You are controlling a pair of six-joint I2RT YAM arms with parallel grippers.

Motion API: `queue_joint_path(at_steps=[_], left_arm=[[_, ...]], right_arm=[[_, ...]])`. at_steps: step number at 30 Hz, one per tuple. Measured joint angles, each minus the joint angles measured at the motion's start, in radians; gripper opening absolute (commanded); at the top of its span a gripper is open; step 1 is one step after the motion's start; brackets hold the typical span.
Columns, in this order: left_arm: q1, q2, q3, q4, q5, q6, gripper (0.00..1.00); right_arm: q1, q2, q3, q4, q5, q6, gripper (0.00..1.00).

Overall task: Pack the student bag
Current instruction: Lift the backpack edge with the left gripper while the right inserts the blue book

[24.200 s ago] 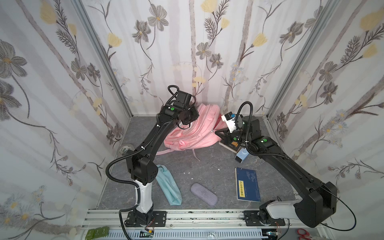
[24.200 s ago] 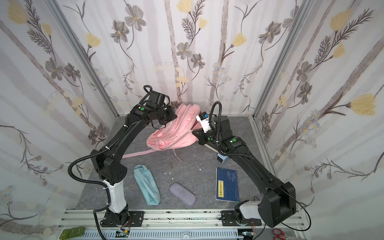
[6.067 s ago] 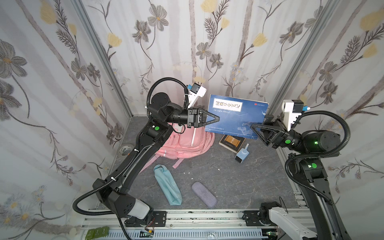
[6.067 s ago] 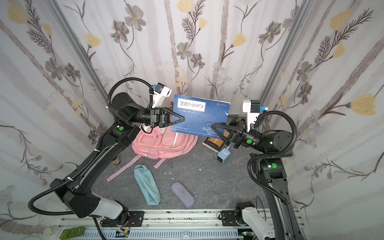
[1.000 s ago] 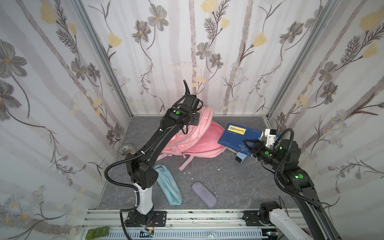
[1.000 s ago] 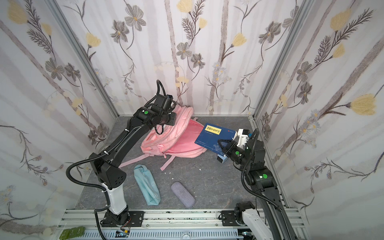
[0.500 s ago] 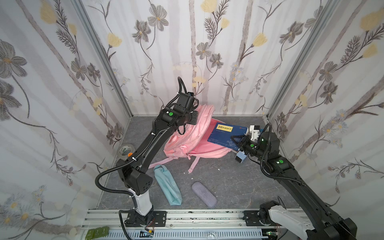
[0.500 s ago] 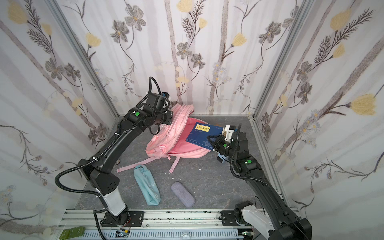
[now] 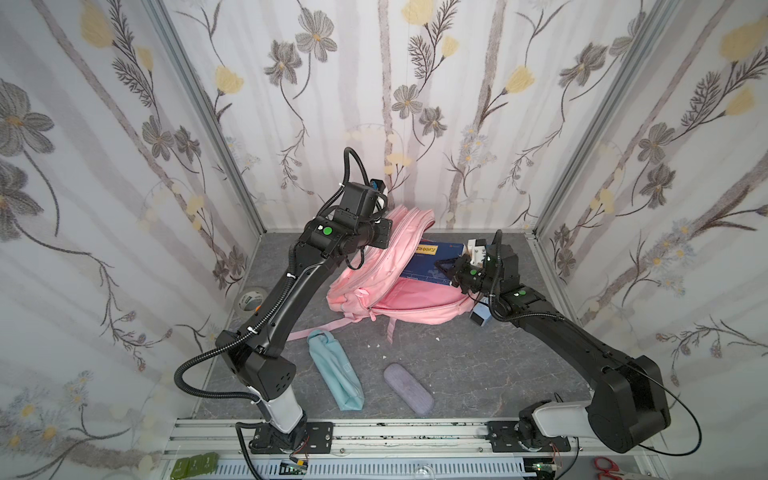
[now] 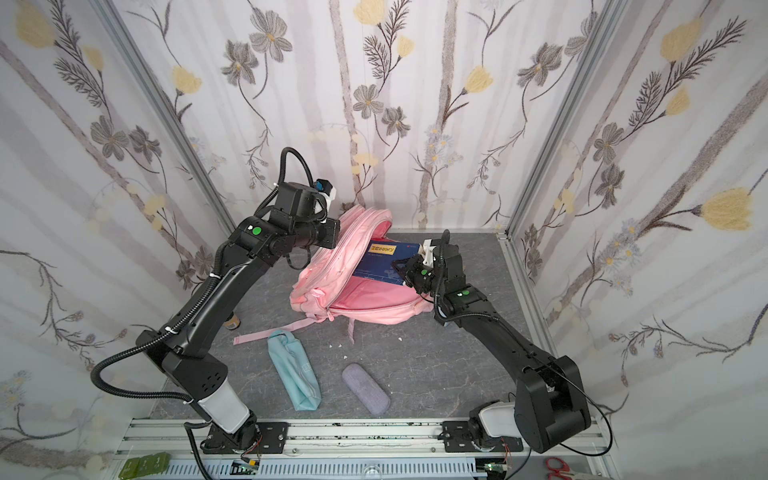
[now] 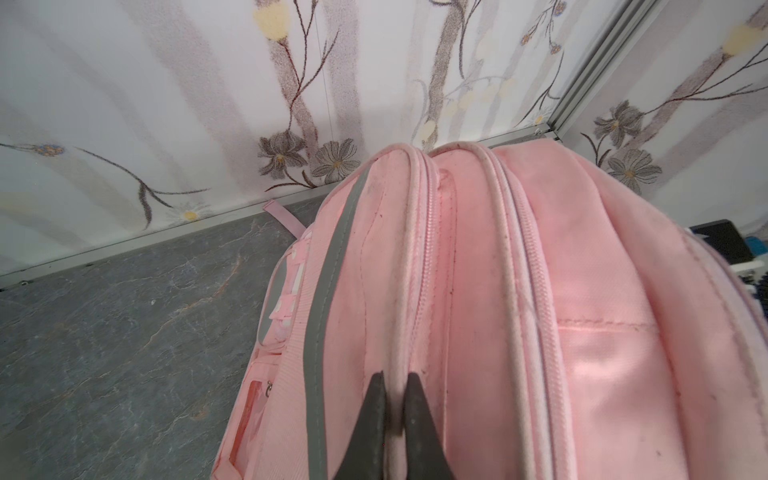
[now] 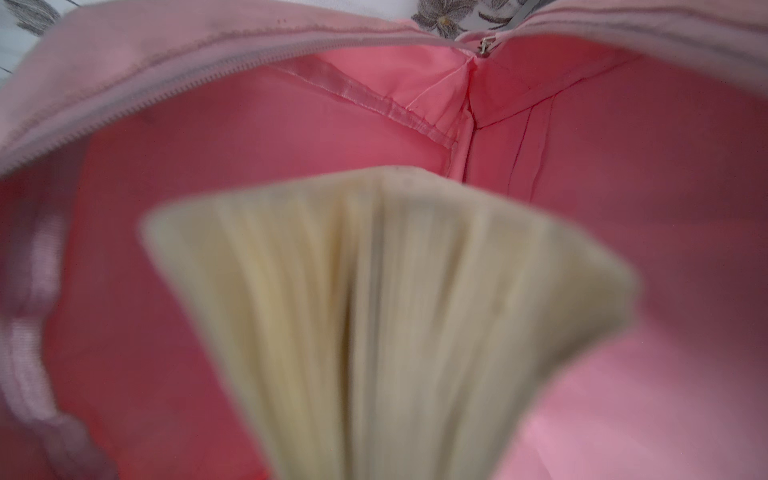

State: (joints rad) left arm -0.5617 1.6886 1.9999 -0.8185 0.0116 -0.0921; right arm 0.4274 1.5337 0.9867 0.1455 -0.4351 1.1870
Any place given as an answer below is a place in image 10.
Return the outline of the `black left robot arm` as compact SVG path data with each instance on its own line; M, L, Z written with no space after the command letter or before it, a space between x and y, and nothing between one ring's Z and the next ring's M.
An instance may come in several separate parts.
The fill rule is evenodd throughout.
M227 365L209 350L245 294L280 259L296 249L336 247L340 223L329 215L334 192L329 181L313 177L296 149L283 148L277 185L218 247L201 287L161 328L144 331L134 347L96 364L94 386L117 397L175 399L191 406L209 430L201 445L205 453L253 449L263 438L257 417L231 387ZM130 391L103 379L105 369L138 354L145 354L177 391Z

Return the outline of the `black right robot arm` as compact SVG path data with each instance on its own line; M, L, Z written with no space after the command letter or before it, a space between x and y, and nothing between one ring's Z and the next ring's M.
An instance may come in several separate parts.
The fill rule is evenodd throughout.
M608 430L608 445L597 452L585 452L565 442L592 426L591 408L597 403L584 391L576 363L568 356L554 357L534 345L513 328L494 308L487 295L470 284L464 272L460 249L448 230L425 243L407 260L392 263L404 284L434 305L434 318L442 325L453 323L477 339L501 364L515 384L512 403L486 403L475 409L468 430L478 448L495 438L504 438L482 413L504 410L504 419L513 420L516 435L536 453L561 446L585 457L608 454L615 443Z

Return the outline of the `blue notebook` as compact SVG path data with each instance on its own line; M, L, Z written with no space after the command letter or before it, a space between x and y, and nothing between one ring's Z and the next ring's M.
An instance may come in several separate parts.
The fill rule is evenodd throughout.
M419 253L419 244L392 240L372 240L353 272L357 278L402 285L394 264L404 264Z

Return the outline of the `pink student backpack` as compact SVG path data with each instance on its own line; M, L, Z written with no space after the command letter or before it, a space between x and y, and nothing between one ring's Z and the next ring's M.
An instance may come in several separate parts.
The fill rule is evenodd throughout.
M395 325L431 311L433 306L427 296L405 286L400 278L391 283L355 274L372 245L389 242L386 234L392 222L392 213L387 209L356 205L342 214L337 246L316 253L290 293L291 308L304 317L282 327L239 335L233 343L263 340L337 317L346 317L352 323Z

